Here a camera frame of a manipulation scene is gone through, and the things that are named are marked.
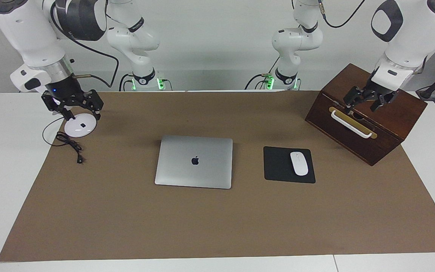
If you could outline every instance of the wooden box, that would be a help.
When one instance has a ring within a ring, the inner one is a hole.
[[[392,103],[376,112],[370,110],[373,102],[369,101],[345,114],[344,96],[353,86],[365,86],[369,76],[349,64],[321,90],[305,120],[374,165],[406,139],[427,104],[400,91]]]

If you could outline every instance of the table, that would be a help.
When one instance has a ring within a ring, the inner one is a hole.
[[[0,93],[0,250],[29,193],[49,147],[41,131],[57,119],[37,93]],[[45,136],[52,138],[60,122]],[[435,201],[435,105],[430,103],[402,144]],[[208,258],[183,260],[95,260],[0,263],[0,271],[430,271],[435,253],[321,255],[274,258]]]

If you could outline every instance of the silver laptop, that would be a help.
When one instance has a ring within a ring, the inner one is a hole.
[[[232,160],[232,139],[164,136],[155,183],[230,189]]]

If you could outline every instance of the gray wall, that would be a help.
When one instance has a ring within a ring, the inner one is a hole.
[[[347,26],[331,29],[321,20],[323,45],[301,52],[299,77],[302,90],[319,90],[348,63],[371,72],[386,48],[370,30],[373,11],[381,1],[367,1]],[[150,52],[155,67],[172,80],[177,90],[242,89],[254,74],[267,72],[278,53],[271,46],[273,32],[295,27],[290,1],[267,0],[139,0],[146,23],[162,36],[158,50]],[[358,1],[326,1],[328,19],[343,22]],[[114,61],[89,52],[71,41],[60,41],[67,56],[76,60],[77,74],[94,73],[110,79]],[[118,79],[131,72],[122,55],[111,48],[106,38],[85,42],[121,60]],[[22,64],[0,32],[0,91],[17,91],[9,74]],[[413,91],[435,80],[435,55],[426,72],[413,78],[404,88]],[[108,89],[93,79],[82,79],[85,89]]]

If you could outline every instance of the white round disc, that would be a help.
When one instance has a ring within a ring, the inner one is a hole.
[[[88,113],[75,115],[75,119],[70,119],[65,124],[65,133],[72,138],[87,136],[97,126],[97,119]]]

